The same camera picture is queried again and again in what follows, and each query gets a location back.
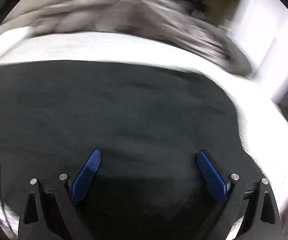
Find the white patterned mattress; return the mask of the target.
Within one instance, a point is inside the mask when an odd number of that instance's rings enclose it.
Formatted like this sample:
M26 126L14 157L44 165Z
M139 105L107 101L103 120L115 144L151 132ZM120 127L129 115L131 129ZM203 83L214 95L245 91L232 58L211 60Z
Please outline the white patterned mattress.
M83 32L32 37L23 27L0 36L0 66L37 61L120 62L191 70L219 85L238 111L241 144L267 175L288 239L288 122L256 81L225 72L215 64L165 43L113 33Z

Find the black pants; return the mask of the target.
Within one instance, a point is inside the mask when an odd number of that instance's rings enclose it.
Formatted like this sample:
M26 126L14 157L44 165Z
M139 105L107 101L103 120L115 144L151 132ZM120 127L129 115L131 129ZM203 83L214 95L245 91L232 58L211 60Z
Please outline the black pants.
M23 213L31 178L76 176L95 149L101 165L78 207L94 239L194 239L216 208L200 150L242 179L262 177L233 102L203 75L86 61L0 66L1 188L13 211Z

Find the grey crumpled duvet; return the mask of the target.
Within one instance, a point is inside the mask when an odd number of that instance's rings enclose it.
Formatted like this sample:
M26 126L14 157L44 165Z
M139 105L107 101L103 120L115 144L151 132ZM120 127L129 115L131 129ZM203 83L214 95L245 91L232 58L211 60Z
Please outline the grey crumpled duvet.
M251 74L244 53L219 28L191 17L172 0L59 0L36 10L34 34L97 31L172 44L223 70Z

